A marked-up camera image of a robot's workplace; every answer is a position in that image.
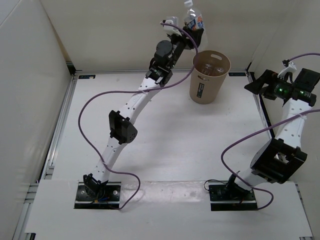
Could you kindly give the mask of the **blue labelled plastic bottle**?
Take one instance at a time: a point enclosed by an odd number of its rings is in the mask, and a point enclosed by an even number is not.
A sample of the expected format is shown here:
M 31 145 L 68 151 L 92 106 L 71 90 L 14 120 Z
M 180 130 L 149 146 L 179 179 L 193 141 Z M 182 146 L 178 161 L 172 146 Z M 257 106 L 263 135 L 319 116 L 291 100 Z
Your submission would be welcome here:
M 212 73 L 213 73 L 213 66 L 211 64 L 203 64 L 201 66 L 201 73 L 203 75 L 206 75 L 206 76 L 212 76 Z

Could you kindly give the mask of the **white labelled clear bottle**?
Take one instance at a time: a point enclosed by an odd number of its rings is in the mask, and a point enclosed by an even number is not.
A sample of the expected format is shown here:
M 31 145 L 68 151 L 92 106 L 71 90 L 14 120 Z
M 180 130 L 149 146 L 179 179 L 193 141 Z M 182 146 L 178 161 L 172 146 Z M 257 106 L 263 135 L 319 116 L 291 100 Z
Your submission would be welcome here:
M 202 28 L 204 29 L 203 43 L 201 44 L 201 47 L 198 48 L 198 51 L 199 52 L 205 51 L 206 47 L 208 46 L 208 37 L 207 37 L 207 32 L 205 29 L 202 13 L 199 9 L 197 9 L 194 6 L 194 3 L 192 0 L 185 0 L 184 7 L 187 9 L 187 12 L 183 17 L 184 25 L 189 30 L 196 30 L 196 29 L 202 29 Z

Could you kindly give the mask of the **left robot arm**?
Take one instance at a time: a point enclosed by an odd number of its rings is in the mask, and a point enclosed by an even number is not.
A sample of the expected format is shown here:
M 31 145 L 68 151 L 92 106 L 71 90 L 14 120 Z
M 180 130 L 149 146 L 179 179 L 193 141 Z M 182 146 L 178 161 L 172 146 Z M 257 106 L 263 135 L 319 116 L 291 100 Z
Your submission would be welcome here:
M 109 138 L 103 152 L 99 152 L 99 161 L 94 170 L 83 176 L 86 193 L 94 200 L 104 199 L 110 174 L 115 173 L 113 166 L 122 150 L 138 135 L 135 122 L 152 100 L 163 89 L 168 89 L 173 68 L 185 50 L 198 51 L 205 33 L 204 29 L 169 27 L 168 40 L 160 41 L 150 60 L 148 71 L 138 90 L 131 91 L 131 98 L 119 110 L 112 110 L 108 115 Z

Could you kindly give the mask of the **clear unlabelled plastic bottle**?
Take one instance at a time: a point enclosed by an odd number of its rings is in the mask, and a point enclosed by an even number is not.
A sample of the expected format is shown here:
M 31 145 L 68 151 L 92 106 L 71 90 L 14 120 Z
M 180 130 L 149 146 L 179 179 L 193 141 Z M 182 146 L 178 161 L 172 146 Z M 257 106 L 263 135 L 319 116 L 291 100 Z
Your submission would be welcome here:
M 212 76 L 213 77 L 218 77 L 218 76 L 222 76 L 226 73 L 227 71 L 221 67 L 221 66 L 215 66 L 212 70 Z

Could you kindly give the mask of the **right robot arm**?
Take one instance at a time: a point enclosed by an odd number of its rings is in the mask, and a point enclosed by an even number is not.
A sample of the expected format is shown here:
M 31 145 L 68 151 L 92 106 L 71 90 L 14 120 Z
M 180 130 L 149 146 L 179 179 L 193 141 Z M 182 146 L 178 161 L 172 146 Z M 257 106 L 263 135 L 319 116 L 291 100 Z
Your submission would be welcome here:
M 292 72 L 281 73 L 265 70 L 255 81 L 244 88 L 266 99 L 283 100 L 283 125 L 274 138 L 269 140 L 253 157 L 250 166 L 238 174 L 232 174 L 224 193 L 230 200 L 245 197 L 253 187 L 262 183 L 285 183 L 306 161 L 307 154 L 301 149 L 301 135 L 306 117 L 317 97 L 312 93 L 320 80 L 320 74 L 303 68 L 295 80 Z

